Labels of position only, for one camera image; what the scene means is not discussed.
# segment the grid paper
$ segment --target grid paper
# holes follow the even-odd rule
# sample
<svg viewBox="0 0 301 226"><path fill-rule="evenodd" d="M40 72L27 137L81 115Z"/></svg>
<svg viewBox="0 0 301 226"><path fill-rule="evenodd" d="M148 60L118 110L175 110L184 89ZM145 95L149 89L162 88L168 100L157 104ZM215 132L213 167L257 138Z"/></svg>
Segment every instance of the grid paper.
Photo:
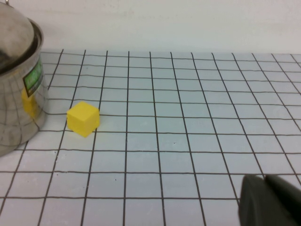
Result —
<svg viewBox="0 0 301 226"><path fill-rule="evenodd" d="M235 226L244 174L301 188L301 55L41 55L48 119L0 158L0 226ZM87 138L79 101L100 108Z"/></svg>

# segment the grid square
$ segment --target grid square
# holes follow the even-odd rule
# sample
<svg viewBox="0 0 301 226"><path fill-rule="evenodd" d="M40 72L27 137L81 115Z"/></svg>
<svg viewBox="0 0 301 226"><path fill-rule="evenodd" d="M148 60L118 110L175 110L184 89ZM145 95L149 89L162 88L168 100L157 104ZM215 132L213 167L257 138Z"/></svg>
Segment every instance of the grid square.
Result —
<svg viewBox="0 0 301 226"><path fill-rule="evenodd" d="M152 69L153 78L158 79L174 79L174 70L173 69Z"/></svg>
<svg viewBox="0 0 301 226"><path fill-rule="evenodd" d="M284 106L262 105L261 108L268 119L291 119Z"/></svg>
<svg viewBox="0 0 301 226"><path fill-rule="evenodd" d="M239 226L238 205L235 200L203 200L204 213L208 226Z"/></svg>
<svg viewBox="0 0 301 226"><path fill-rule="evenodd" d="M125 225L164 225L162 214L162 201L141 199L127 200Z"/></svg>
<svg viewBox="0 0 301 226"><path fill-rule="evenodd" d="M279 63L285 72L301 72L301 67L297 63Z"/></svg>
<svg viewBox="0 0 301 226"><path fill-rule="evenodd" d="M199 200L165 200L167 226L203 226Z"/></svg>
<svg viewBox="0 0 301 226"><path fill-rule="evenodd" d="M301 105L300 94L279 93L279 96L285 105Z"/></svg>
<svg viewBox="0 0 301 226"><path fill-rule="evenodd" d="M203 90L205 91L226 91L222 81L201 81Z"/></svg>
<svg viewBox="0 0 301 226"><path fill-rule="evenodd" d="M55 170L89 172L91 152L60 150Z"/></svg>
<svg viewBox="0 0 301 226"><path fill-rule="evenodd" d="M123 200L87 199L84 226L97 226L105 222L106 226L122 225Z"/></svg>
<svg viewBox="0 0 301 226"><path fill-rule="evenodd" d="M301 134L293 120L269 120L276 134L296 135Z"/></svg>
<svg viewBox="0 0 301 226"><path fill-rule="evenodd" d="M93 173L90 177L89 197L123 197L123 173Z"/></svg>
<svg viewBox="0 0 301 226"><path fill-rule="evenodd" d="M154 89L177 90L175 80L172 79L153 79Z"/></svg>
<svg viewBox="0 0 301 226"><path fill-rule="evenodd" d="M228 175L197 175L202 198L235 198Z"/></svg>
<svg viewBox="0 0 301 226"><path fill-rule="evenodd" d="M189 174L164 174L162 185L165 198L198 198L196 181Z"/></svg>
<svg viewBox="0 0 301 226"><path fill-rule="evenodd" d="M268 81L248 81L252 92L274 92Z"/></svg>
<svg viewBox="0 0 301 226"><path fill-rule="evenodd" d="M203 92L180 91L180 98L182 103L205 103Z"/></svg>
<svg viewBox="0 0 301 226"><path fill-rule="evenodd" d="M289 81L284 72L265 72L264 74L270 81Z"/></svg>
<svg viewBox="0 0 301 226"><path fill-rule="evenodd" d="M125 102L101 102L100 115L126 115L127 104Z"/></svg>
<svg viewBox="0 0 301 226"><path fill-rule="evenodd" d="M87 65L83 66L81 68L80 77L82 75L84 76L95 76L95 77L102 77L104 73L104 66L93 66L93 65Z"/></svg>
<svg viewBox="0 0 301 226"><path fill-rule="evenodd" d="M245 81L225 81L228 92L251 92Z"/></svg>
<svg viewBox="0 0 301 226"><path fill-rule="evenodd" d="M226 80L245 80L240 71L221 71L221 76Z"/></svg>
<svg viewBox="0 0 301 226"><path fill-rule="evenodd" d="M184 117L209 117L209 111L205 104L182 104Z"/></svg>
<svg viewBox="0 0 301 226"><path fill-rule="evenodd" d="M85 55L83 65L105 65L105 56L87 56Z"/></svg>
<svg viewBox="0 0 301 226"><path fill-rule="evenodd" d="M208 104L213 118L237 118L235 109L232 105L213 105Z"/></svg>
<svg viewBox="0 0 301 226"><path fill-rule="evenodd" d="M278 62L295 62L290 54L273 54Z"/></svg>
<svg viewBox="0 0 301 226"><path fill-rule="evenodd" d="M254 152L282 152L275 136L248 136Z"/></svg>
<svg viewBox="0 0 301 226"><path fill-rule="evenodd" d="M198 76L200 80L221 80L217 70L198 70Z"/></svg>
<svg viewBox="0 0 301 226"><path fill-rule="evenodd" d="M261 173L253 153L226 153L224 156L230 173Z"/></svg>
<svg viewBox="0 0 301 226"><path fill-rule="evenodd" d="M124 172L124 152L95 152L91 172Z"/></svg>
<svg viewBox="0 0 301 226"><path fill-rule="evenodd" d="M179 94L177 91L160 91L155 90L156 102L179 103Z"/></svg>
<svg viewBox="0 0 301 226"><path fill-rule="evenodd" d="M107 101L126 101L127 90L125 89L103 89L102 100Z"/></svg>
<svg viewBox="0 0 301 226"><path fill-rule="evenodd" d="M299 153L301 147L300 136L277 136L286 153Z"/></svg>
<svg viewBox="0 0 301 226"><path fill-rule="evenodd" d="M158 154L152 152L128 152L127 172L159 172Z"/></svg>
<svg viewBox="0 0 301 226"><path fill-rule="evenodd" d="M44 150L57 150L61 138L62 132L39 132L29 142L26 147L27 150L40 150L43 147Z"/></svg>
<svg viewBox="0 0 301 226"><path fill-rule="evenodd" d="M239 118L262 118L264 115L258 105L235 105Z"/></svg>
<svg viewBox="0 0 301 226"><path fill-rule="evenodd" d="M193 153L196 173L227 173L221 153Z"/></svg>
<svg viewBox="0 0 301 226"><path fill-rule="evenodd" d="M231 104L231 100L224 92L204 92L209 104Z"/></svg>
<svg viewBox="0 0 301 226"><path fill-rule="evenodd" d="M179 104L156 103L157 116L182 117L182 110Z"/></svg>
<svg viewBox="0 0 301 226"><path fill-rule="evenodd" d="M47 199L41 225L80 225L83 203L83 199Z"/></svg>
<svg viewBox="0 0 301 226"><path fill-rule="evenodd" d="M125 132L127 118L123 116L101 116L101 126L98 131Z"/></svg>
<svg viewBox="0 0 301 226"><path fill-rule="evenodd" d="M152 89L151 79L130 78L128 87L129 89Z"/></svg>
<svg viewBox="0 0 301 226"><path fill-rule="evenodd" d="M183 119L180 118L157 118L159 133L185 133Z"/></svg>
<svg viewBox="0 0 301 226"><path fill-rule="evenodd" d="M290 82L271 82L278 93L298 93L298 90Z"/></svg>
<svg viewBox="0 0 301 226"><path fill-rule="evenodd" d="M127 68L126 67L106 67L105 76L106 77L127 77Z"/></svg>
<svg viewBox="0 0 301 226"><path fill-rule="evenodd" d="M214 60L194 60L197 69L217 70Z"/></svg>
<svg viewBox="0 0 301 226"><path fill-rule="evenodd" d="M159 174L128 174L127 197L161 198Z"/></svg>
<svg viewBox="0 0 301 226"><path fill-rule="evenodd" d="M92 150L94 136L94 133L91 133L88 137L82 137L74 132L66 131L61 148L69 150Z"/></svg>
<svg viewBox="0 0 301 226"><path fill-rule="evenodd" d="M8 196L44 197L50 176L50 173L16 173Z"/></svg>
<svg viewBox="0 0 301 226"><path fill-rule="evenodd" d="M144 101L144 102L153 102L153 93L151 90L129 90L128 91L128 100L129 101Z"/></svg>
<svg viewBox="0 0 301 226"><path fill-rule="evenodd" d="M125 150L125 133L97 133L95 150Z"/></svg>
<svg viewBox="0 0 301 226"><path fill-rule="evenodd" d="M83 77L85 78L86 76L80 76L79 80L82 80ZM51 86L76 86L77 83L77 76L74 75L63 75L63 74L55 74L53 76L53 80L51 83Z"/></svg>
<svg viewBox="0 0 301 226"><path fill-rule="evenodd" d="M246 136L218 135L223 152L252 152Z"/></svg>
<svg viewBox="0 0 301 226"><path fill-rule="evenodd" d="M37 225L42 205L42 199L6 199L0 225Z"/></svg>
<svg viewBox="0 0 301 226"><path fill-rule="evenodd" d="M260 70L257 62L255 61L237 61L239 68L243 70Z"/></svg>
<svg viewBox="0 0 301 226"><path fill-rule="evenodd" d="M202 88L197 80L178 80L179 90L201 91Z"/></svg>
<svg viewBox="0 0 301 226"><path fill-rule="evenodd" d="M84 86L100 88L100 87L102 87L102 84L103 84L102 77L83 75L83 76L80 76L80 78L79 78L78 88L84 87Z"/></svg>
<svg viewBox="0 0 301 226"><path fill-rule="evenodd" d="M211 119L185 118L188 133L212 133L214 128Z"/></svg>
<svg viewBox="0 0 301 226"><path fill-rule="evenodd" d="M107 67L109 66L118 66L118 67L127 67L128 66L128 57L107 57Z"/></svg>
<svg viewBox="0 0 301 226"><path fill-rule="evenodd" d="M25 151L18 171L52 171L57 151Z"/></svg>
<svg viewBox="0 0 301 226"><path fill-rule="evenodd" d="M128 115L154 116L153 103L128 103Z"/></svg>
<svg viewBox="0 0 301 226"><path fill-rule="evenodd" d="M162 172L167 172L167 173L193 172L189 153L161 152L160 160L161 160Z"/></svg>
<svg viewBox="0 0 301 226"><path fill-rule="evenodd" d="M78 87L74 96L75 100L100 100L101 88L84 88Z"/></svg>
<svg viewBox="0 0 301 226"><path fill-rule="evenodd" d="M254 93L260 105L281 105L281 100L276 93Z"/></svg>
<svg viewBox="0 0 301 226"><path fill-rule="evenodd" d="M293 173L284 154L256 154L263 173Z"/></svg>
<svg viewBox="0 0 301 226"><path fill-rule="evenodd" d="M153 68L173 68L173 62L171 59L151 59L151 66Z"/></svg>
<svg viewBox="0 0 301 226"><path fill-rule="evenodd" d="M193 60L189 59L173 59L174 68L194 69Z"/></svg>
<svg viewBox="0 0 301 226"><path fill-rule="evenodd" d="M0 195L2 197L6 196L6 193L8 191L8 188L11 183L11 179L13 178L14 173L0 173L0 180L1 180L1 185L0 185Z"/></svg>
<svg viewBox="0 0 301 226"><path fill-rule="evenodd" d="M156 134L129 133L127 135L128 151L157 151Z"/></svg>
<svg viewBox="0 0 301 226"><path fill-rule="evenodd" d="M192 152L220 152L216 135L189 134L190 149Z"/></svg>
<svg viewBox="0 0 301 226"><path fill-rule="evenodd" d="M273 134L265 119L242 119L247 134Z"/></svg>
<svg viewBox="0 0 301 226"><path fill-rule="evenodd" d="M130 57L130 67L151 67L149 58L132 58Z"/></svg>
<svg viewBox="0 0 301 226"><path fill-rule="evenodd" d="M235 61L219 61L216 60L219 70L239 70Z"/></svg>
<svg viewBox="0 0 301 226"><path fill-rule="evenodd" d="M156 123L153 117L129 117L127 121L129 132L156 132Z"/></svg>
<svg viewBox="0 0 301 226"><path fill-rule="evenodd" d="M115 88L115 89L126 89L127 88L127 78L113 78L107 77L104 79L104 88Z"/></svg>
<svg viewBox="0 0 301 226"><path fill-rule="evenodd" d="M263 71L281 72L281 68L276 62L258 62Z"/></svg>
<svg viewBox="0 0 301 226"><path fill-rule="evenodd" d="M234 104L257 104L252 93L229 93Z"/></svg>
<svg viewBox="0 0 301 226"><path fill-rule="evenodd" d="M189 151L185 134L158 134L158 142L160 151Z"/></svg>
<svg viewBox="0 0 301 226"><path fill-rule="evenodd" d="M175 69L175 76L178 79L178 81L179 81L179 79L198 80L198 75L195 70Z"/></svg>
<svg viewBox="0 0 301 226"><path fill-rule="evenodd" d="M243 134L244 131L238 119L213 119L216 132L224 134Z"/></svg>
<svg viewBox="0 0 301 226"><path fill-rule="evenodd" d="M88 174L86 173L53 173L48 196L85 196L87 180Z"/></svg>

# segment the yellow cube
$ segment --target yellow cube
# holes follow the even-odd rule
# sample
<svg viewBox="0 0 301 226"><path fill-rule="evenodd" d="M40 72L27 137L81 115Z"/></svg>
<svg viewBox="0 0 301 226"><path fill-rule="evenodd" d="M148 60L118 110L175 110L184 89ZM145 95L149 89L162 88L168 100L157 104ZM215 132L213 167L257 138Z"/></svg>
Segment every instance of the yellow cube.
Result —
<svg viewBox="0 0 301 226"><path fill-rule="evenodd" d="M87 137L99 126L99 118L98 108L85 102L79 102L67 111L68 128L83 137Z"/></svg>
<svg viewBox="0 0 301 226"><path fill-rule="evenodd" d="M32 118L35 118L37 115L37 102L34 98L34 95L30 97L27 96L26 90L23 89L21 93L23 109L26 113L28 113Z"/></svg>

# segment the black grid line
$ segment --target black grid line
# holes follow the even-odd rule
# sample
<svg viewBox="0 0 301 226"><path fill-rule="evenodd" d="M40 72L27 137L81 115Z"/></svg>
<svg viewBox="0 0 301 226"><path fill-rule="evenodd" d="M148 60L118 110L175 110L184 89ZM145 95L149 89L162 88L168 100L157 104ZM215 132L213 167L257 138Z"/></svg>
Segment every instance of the black grid line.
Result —
<svg viewBox="0 0 301 226"><path fill-rule="evenodd" d="M105 58L105 66L107 65L107 59L108 59L108 51L107 51L106 58ZM106 69L106 67L104 67L103 81L102 81L102 86L101 87L103 87L103 84L104 84L105 69ZM99 111L100 111L100 106L101 106L101 103L102 103L102 97L103 97L103 89L102 89L102 91L100 93L100 99L99 99L99 105L98 105L98 110ZM80 222L81 226L84 224L85 209L86 209L87 196L88 196L88 188L89 188L91 171L92 171L92 164L93 164L93 156L94 156L96 136L97 136L97 128L96 128L95 133L94 133L93 147L92 147L91 160L90 160L90 166L89 166L89 174L88 174L88 179L87 179L86 193L85 193L85 199L84 199L84 204L83 204L82 217L81 217L81 222Z"/></svg>
<svg viewBox="0 0 301 226"><path fill-rule="evenodd" d="M84 63L85 53L86 53L86 51L84 52L84 55L83 55L82 64ZM77 84L79 83L79 78L80 78L81 69L82 69L82 65L81 65L80 70L79 70L79 76L78 76L78 79L77 79ZM76 88L75 88L74 93L73 93L73 100L74 100L74 97L75 97L75 93L76 93ZM57 157L58 157L58 155L59 155L59 152L60 152L60 148L61 148L61 146L62 146L63 137L64 137L64 134L65 134L66 127L67 127L67 120L66 120L66 122L65 122L64 130L63 130L63 133L62 133L62 138L61 138L60 145L59 145L58 150L57 150L57 153L56 153L55 160L57 160ZM55 170L55 166L56 166L56 161L55 161L54 164L53 164L53 171ZM50 176L49 184L48 184L48 187L47 187L45 199L44 199L44 201L43 201L42 210L41 210L40 217L39 217L39 221L38 221L38 226L40 226L40 224L41 224L41 220L42 220L42 216L43 216L43 212L44 212L44 208L45 208L45 204L46 204L46 199L47 199L47 196L48 196L48 192L49 192L49 190L50 190L50 185L51 185L51 182L52 182L52 178L53 178L53 173L52 173L51 176Z"/></svg>
<svg viewBox="0 0 301 226"><path fill-rule="evenodd" d="M271 84L270 81L269 81L269 84L270 84L270 86L274 89L274 91L276 92L275 88L272 86L272 84ZM285 104L283 103L282 99L280 98L280 96L278 95L277 92L276 92L276 94L277 94L278 98L280 99L281 103L283 104L283 106L286 108L286 110L287 110L287 112L289 113L289 115L291 116L291 118L293 119L291 113L289 112L289 110L287 109L287 107L285 106ZM255 98L256 102L258 103L258 100L257 100L256 96L254 95L254 93L253 93L253 97ZM282 145L281 145L281 143L280 143L278 137L276 136L276 133L275 133L275 131L274 131L274 129L273 129L273 127L272 127L270 121L267 119L266 114L264 113L262 107L261 107L260 105L259 105L259 107L260 107L260 110L261 110L261 112L263 113L264 117L266 118L266 121L267 121L267 123L269 124L269 127L270 127L271 130L273 131L273 134L275 135L275 138L276 138L276 140L277 140L279 146L281 147L281 149L282 149L282 151L283 151L283 153L284 153L284 155L285 155L285 157L286 157L286 159L287 159L287 161L288 161L290 167L292 168L294 174L296 175L296 171L295 171L295 169L293 168L291 162L289 161L289 159L288 159L288 157L287 157L287 154L286 154L286 152L284 151L284 148L282 147ZM301 181L300 181L299 177L298 177L297 175L296 175L296 177L297 177L297 180L299 181L299 183L300 183L300 185L301 185Z"/></svg>
<svg viewBox="0 0 301 226"><path fill-rule="evenodd" d="M129 75L130 75L130 52L127 57L127 121L126 121L126 146L125 146L125 164L124 164L124 191L123 191L123 219L122 225L126 225L126 197L127 197L127 127L128 127L128 86L129 86Z"/></svg>
<svg viewBox="0 0 301 226"><path fill-rule="evenodd" d="M253 155L254 155L254 158L255 158L255 160L256 160L256 163L257 163L257 165L258 165L258 167L259 167L259 170L260 170L261 174L263 175L262 168L261 168L261 166L260 166L260 164L259 164L259 161L258 161L258 159L257 159L257 156L256 156L255 153L254 153L254 149L253 149L253 147L252 147L252 145L251 145L251 142L250 142L250 140L249 140L249 137L248 137L247 134L246 134L245 127L244 127L243 123L241 122L241 119L240 119L240 117L239 117L239 115L238 115L238 113L237 113L236 107L235 107L235 105L233 104L231 95L230 95L229 92L228 92L228 88L227 88L227 86L226 86L226 84L225 84L225 81L222 79L221 72L220 72L219 69L218 69L218 66L217 66L217 63L216 63L216 61L215 61L215 57L214 57L213 54L212 54L212 57L213 57L213 59L214 59L215 66L216 66L216 68L217 68L217 70L218 70L218 73L219 73L219 75L220 75L220 77L221 77L221 80L222 80L222 82L223 82L223 84L224 84L224 87L225 87L225 89L226 89L226 91L227 91L228 97L229 97L229 99L230 99L230 101L231 101L231 103L232 103L232 106L233 106L233 108L234 108L235 114L236 114L236 116L237 116L237 118L238 118L238 120L239 120L239 124L240 124L241 128L242 128L243 131L244 131L245 137L246 137L246 139L247 139L247 141L248 141L248 144L249 144L249 146L250 146L250 148L251 148L251 150L252 150L252 152L253 152Z"/></svg>
<svg viewBox="0 0 301 226"><path fill-rule="evenodd" d="M159 175L160 175L160 187L161 187L161 198L162 198L162 214L163 214L163 225L166 226L165 219L165 207L164 207L164 194L163 194L163 184L162 184L162 172L161 172L161 159L160 159L160 147L159 147L159 137L158 137L158 124L157 124L157 112L156 112L156 99L155 99L155 91L154 91L154 80L152 75L152 67L150 66L150 74L151 74L151 85L152 85L152 97L154 103L154 117L155 117L155 126L156 126L156 139L157 139L157 151L158 152L158 165L159 165Z"/></svg>
<svg viewBox="0 0 301 226"><path fill-rule="evenodd" d="M199 78L199 74L198 74L198 71L197 71L196 63L195 63L195 60L194 60L194 57L193 57L193 54L192 54L192 53L191 53L191 56L192 56L192 60L193 60L193 64L194 64L196 73L197 73L198 78ZM201 89L203 90L203 86L202 86L201 81L199 81L199 84L200 84L200 86L201 86ZM217 134L217 132L216 132L215 124L214 124L214 121L213 121L213 118L212 118L212 115L211 115L211 111L210 111L210 108L209 108L209 105L208 105L208 102L207 102L207 98L206 98L206 96L205 96L204 91L203 91L203 95L204 95L204 99L205 99L205 102L206 102L206 106L207 106L207 109L208 109L208 112L209 112L209 116L210 116L210 118L211 118L211 123L212 123L213 129L214 129L214 133L215 133L215 136L216 136L216 139L217 139L217 142L218 142L220 151L221 151L221 153L222 153L222 158L223 158L223 161L224 161L224 163L225 163L225 167L226 167L226 169L227 169L227 175L229 176L229 180L230 180L230 182L231 182L231 186L232 186L232 189L233 189L235 198L237 199L237 204L239 205L238 197L237 197L237 194L236 194L236 191L235 191L235 187L234 187L234 184L233 184L231 175L230 175L229 167L228 167L227 162L226 162L226 158L225 158L225 155L224 155L224 152L223 152L223 149L222 149L222 145L221 145L220 139L219 139L218 134Z"/></svg>
<svg viewBox="0 0 301 226"><path fill-rule="evenodd" d="M55 70L54 70L54 72L53 72L53 74L52 74L52 77L51 77L50 83L49 83L49 85L48 85L48 90L49 90L49 88L50 88L50 86L51 86L51 84L52 84L52 81L53 81L53 78L54 78L54 76L55 76L55 73L56 73L57 67L58 67L58 65L60 64L60 60L61 60L61 57L62 57L62 54L63 54L63 52L64 52L64 49L62 49L62 51L61 51L61 53L60 53L60 56L59 56L59 58L58 58L58 61L57 61L57 64L56 64Z"/></svg>
<svg viewBox="0 0 301 226"><path fill-rule="evenodd" d="M174 60L173 60L173 54L170 53L170 56L171 56L171 61L172 61L172 64L173 64L173 68L174 68ZM181 112L182 112L182 116L183 116L183 122L184 122L184 127L185 127L185 133L186 133L186 139L187 139L187 144L188 144L188 149L190 151L190 159L191 159L191 164L192 164L192 170L193 170L193 173L194 173L194 179L195 179L195 182L196 182L196 188L197 188L197 191L198 191L198 198L200 200L200 206L201 206L201 211L202 211L202 217L203 217L203 222L204 222L204 225L206 226L206 219L205 219L205 213L204 213L204 208L203 208L203 204L202 204L202 201L201 201L201 195L200 195L200 188L198 186L198 178L197 178L197 175L196 175L196 170L195 170L195 167L194 167L194 162L193 162L193 157L192 157L192 153L191 153L191 148L190 148L190 142L189 142L189 137L188 137L188 133L187 133L187 127L186 127L186 121L184 119L184 111L183 111L183 106L182 106L182 103L181 103L181 96L180 96L180 92L179 92L179 87L178 87L178 82L177 82L177 79L176 79L176 75L175 75L175 70L174 70L174 79L175 79L175 83L176 83L176 86L177 86L177 89L178 89L178 97L179 97L179 101L180 101L180 106L181 106Z"/></svg>

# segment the metal pot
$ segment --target metal pot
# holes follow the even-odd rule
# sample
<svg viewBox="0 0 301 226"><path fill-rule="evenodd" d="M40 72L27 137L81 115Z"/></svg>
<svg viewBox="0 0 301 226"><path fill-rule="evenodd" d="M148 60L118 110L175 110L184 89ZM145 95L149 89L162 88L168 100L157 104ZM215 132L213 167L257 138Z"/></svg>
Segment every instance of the metal pot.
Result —
<svg viewBox="0 0 301 226"><path fill-rule="evenodd" d="M0 2L1 7L15 10L8 6L8 0L6 4ZM29 38L24 41L21 36L16 41L20 45L16 50L7 48L7 44L3 48L0 45L0 156L32 138L46 118L47 87L44 85L40 60L44 37L35 22L25 19L29 21L33 31L28 32ZM15 18L8 18L7 21L17 24L12 26L13 28L20 27L19 20Z"/></svg>

